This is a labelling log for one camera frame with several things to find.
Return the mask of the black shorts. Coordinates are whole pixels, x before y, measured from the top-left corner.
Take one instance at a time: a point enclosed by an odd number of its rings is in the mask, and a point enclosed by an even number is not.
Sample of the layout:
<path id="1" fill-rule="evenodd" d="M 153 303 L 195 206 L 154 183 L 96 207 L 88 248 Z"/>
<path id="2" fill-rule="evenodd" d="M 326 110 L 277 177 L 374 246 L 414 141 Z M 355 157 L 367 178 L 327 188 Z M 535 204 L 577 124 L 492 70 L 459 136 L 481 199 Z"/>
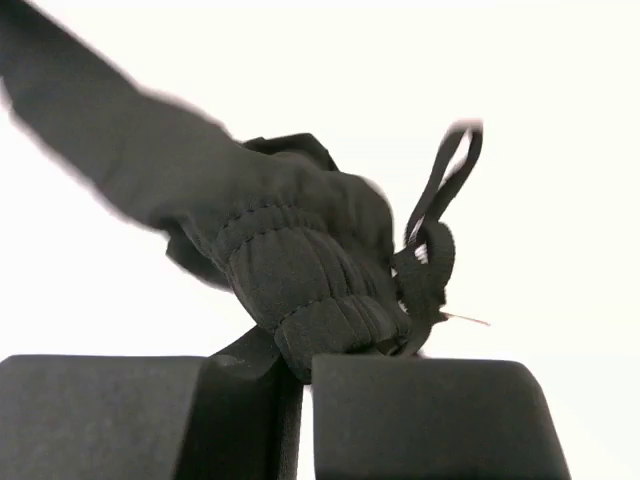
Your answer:
<path id="1" fill-rule="evenodd" d="M 240 142 L 142 92 L 25 1 L 1 5 L 1 77 L 15 116 L 168 255 L 232 290 L 291 371 L 319 354 L 413 355 L 444 320 L 455 244 L 442 214 L 482 149 L 440 143 L 396 250 L 386 200 L 310 134 Z"/>

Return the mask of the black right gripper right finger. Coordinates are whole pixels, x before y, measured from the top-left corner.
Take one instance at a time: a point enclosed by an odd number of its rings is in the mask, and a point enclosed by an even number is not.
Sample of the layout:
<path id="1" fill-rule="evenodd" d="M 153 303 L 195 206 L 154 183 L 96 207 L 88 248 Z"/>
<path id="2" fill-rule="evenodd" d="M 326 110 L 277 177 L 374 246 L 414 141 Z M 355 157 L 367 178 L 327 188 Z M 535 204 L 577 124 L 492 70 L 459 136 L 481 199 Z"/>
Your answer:
<path id="1" fill-rule="evenodd" d="M 567 479 L 541 386 L 504 360 L 319 356 L 319 479 Z"/>

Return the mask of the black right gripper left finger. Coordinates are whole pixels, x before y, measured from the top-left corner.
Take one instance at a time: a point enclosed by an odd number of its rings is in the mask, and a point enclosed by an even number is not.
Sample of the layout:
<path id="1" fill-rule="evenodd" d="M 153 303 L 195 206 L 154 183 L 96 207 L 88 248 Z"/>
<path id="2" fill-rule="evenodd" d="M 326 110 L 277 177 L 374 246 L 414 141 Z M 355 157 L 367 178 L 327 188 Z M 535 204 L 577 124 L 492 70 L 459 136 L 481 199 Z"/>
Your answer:
<path id="1" fill-rule="evenodd" d="M 13 356 L 5 479 L 292 479 L 301 389 L 272 353 Z"/>

